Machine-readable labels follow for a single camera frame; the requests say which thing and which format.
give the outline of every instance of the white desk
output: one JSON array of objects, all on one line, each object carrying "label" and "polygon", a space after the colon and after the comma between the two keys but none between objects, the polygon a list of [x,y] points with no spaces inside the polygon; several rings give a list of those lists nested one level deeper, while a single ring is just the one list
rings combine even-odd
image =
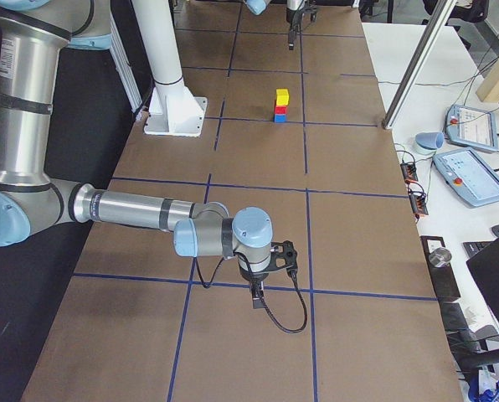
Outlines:
[{"label": "white desk", "polygon": [[[399,83],[402,80],[424,27],[364,23],[363,29],[374,70],[380,82],[379,88],[383,103],[387,110],[398,85],[382,81]],[[446,84],[467,80],[476,73],[476,65],[455,30],[445,27],[419,74],[417,83]],[[487,111],[494,110],[499,106],[498,104],[480,102],[476,96],[476,89],[482,81],[481,76],[475,79],[467,105]],[[403,144],[406,150],[412,152],[417,159],[425,158],[425,155],[413,151],[415,134],[422,131],[441,131],[449,106],[454,103],[463,104],[465,93],[460,99],[458,95],[465,85],[465,83],[451,86],[414,85],[393,127],[395,142]],[[495,112],[495,115],[499,132],[499,110]],[[456,148],[446,143],[441,152]],[[499,154],[485,152],[480,152],[480,154],[492,168],[499,168]],[[418,163],[417,168],[419,180],[427,189],[430,161]],[[494,322],[486,303],[467,269],[467,256],[462,242],[495,239],[490,228],[499,224],[499,203],[475,209],[469,208],[445,184],[444,179],[433,167],[428,210],[430,215],[421,218],[417,225],[419,234],[444,238],[447,248],[453,255],[452,267],[461,293],[459,303],[471,330],[475,331],[485,325],[493,325]]]}]

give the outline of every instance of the black chair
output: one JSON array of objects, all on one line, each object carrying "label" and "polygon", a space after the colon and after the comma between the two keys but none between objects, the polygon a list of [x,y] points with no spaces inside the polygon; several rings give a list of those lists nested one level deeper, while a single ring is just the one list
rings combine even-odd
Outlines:
[{"label": "black chair", "polygon": [[[437,0],[423,0],[424,9],[430,15],[434,12],[435,5],[437,4]],[[458,18],[468,23],[479,23],[480,21],[484,21],[487,17],[487,11],[490,4],[490,0],[473,0],[470,8],[465,7],[454,7],[452,13],[450,13],[451,18]],[[428,20],[425,19],[423,21],[423,25],[427,24]],[[462,43],[465,45],[466,49],[471,47],[471,43],[460,37]]]}]

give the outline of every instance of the stacked blocks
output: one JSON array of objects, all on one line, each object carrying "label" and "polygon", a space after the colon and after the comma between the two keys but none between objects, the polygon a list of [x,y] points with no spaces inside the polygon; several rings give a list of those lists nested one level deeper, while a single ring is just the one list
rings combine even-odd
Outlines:
[{"label": "stacked blocks", "polygon": [[289,105],[289,90],[280,88],[275,90],[274,122],[286,121],[286,108]]}]

